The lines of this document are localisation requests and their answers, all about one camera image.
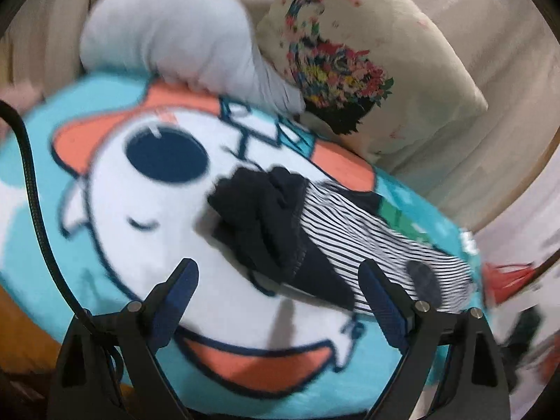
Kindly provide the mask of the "red cloth item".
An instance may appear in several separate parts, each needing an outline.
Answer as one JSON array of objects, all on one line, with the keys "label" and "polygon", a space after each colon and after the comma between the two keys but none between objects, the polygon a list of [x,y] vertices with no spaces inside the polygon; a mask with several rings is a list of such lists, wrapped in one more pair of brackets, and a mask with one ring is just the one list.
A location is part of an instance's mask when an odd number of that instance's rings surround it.
[{"label": "red cloth item", "polygon": [[531,262],[509,265],[486,262],[481,268],[485,304],[496,306],[508,301],[529,283],[535,271]]}]

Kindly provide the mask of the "turquoise cartoon character blanket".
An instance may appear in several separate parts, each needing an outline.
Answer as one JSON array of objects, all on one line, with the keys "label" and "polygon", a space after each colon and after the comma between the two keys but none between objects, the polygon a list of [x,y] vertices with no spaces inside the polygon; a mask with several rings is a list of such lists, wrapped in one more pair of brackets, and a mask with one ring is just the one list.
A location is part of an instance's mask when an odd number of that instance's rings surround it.
[{"label": "turquoise cartoon character blanket", "polygon": [[199,282],[157,357],[192,410],[262,419],[366,411],[400,354],[357,302],[347,311],[252,274],[212,237],[207,203],[239,167],[310,181],[302,221],[332,266],[361,261],[412,290],[404,254],[434,270],[442,309],[481,303],[480,260],[435,207],[298,124],[224,97],[93,74],[33,109],[26,127],[53,253],[95,314],[142,300],[190,258]]}]

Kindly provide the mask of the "beige curtain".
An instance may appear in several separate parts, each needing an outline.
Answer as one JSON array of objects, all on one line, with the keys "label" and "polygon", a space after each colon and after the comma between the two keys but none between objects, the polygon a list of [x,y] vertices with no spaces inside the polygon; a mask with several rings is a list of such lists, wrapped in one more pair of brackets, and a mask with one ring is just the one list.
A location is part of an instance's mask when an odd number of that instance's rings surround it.
[{"label": "beige curtain", "polygon": [[25,0],[1,81],[160,78],[298,121],[476,228],[559,127],[559,44],[530,0]]}]

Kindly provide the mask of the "grey plush pillow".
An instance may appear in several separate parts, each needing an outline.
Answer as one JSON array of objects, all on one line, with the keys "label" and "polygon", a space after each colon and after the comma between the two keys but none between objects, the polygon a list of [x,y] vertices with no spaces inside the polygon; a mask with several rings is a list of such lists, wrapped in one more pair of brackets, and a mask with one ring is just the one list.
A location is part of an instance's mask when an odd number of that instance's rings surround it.
[{"label": "grey plush pillow", "polygon": [[88,71],[153,73],[285,116],[301,92],[264,59],[239,0],[98,0],[80,39]]}]

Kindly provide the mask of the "navy striped kids pants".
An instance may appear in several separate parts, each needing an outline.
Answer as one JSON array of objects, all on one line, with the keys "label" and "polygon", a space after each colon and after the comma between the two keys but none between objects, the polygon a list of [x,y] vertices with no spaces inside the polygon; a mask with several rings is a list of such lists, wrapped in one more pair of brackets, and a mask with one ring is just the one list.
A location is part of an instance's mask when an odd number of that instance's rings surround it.
[{"label": "navy striped kids pants", "polygon": [[362,262],[436,310],[465,309],[472,269],[373,191],[312,182],[282,167],[239,168],[208,196],[213,236],[251,272],[353,313],[371,315],[359,285]]}]

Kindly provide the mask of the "beige floral print cushion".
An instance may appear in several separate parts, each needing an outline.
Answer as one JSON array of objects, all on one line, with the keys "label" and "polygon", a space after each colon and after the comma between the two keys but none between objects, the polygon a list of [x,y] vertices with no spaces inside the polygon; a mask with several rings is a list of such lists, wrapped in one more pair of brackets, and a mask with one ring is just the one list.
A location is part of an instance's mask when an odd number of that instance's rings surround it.
[{"label": "beige floral print cushion", "polygon": [[488,104],[412,0],[274,0],[256,37],[302,94],[302,122],[371,160]]}]

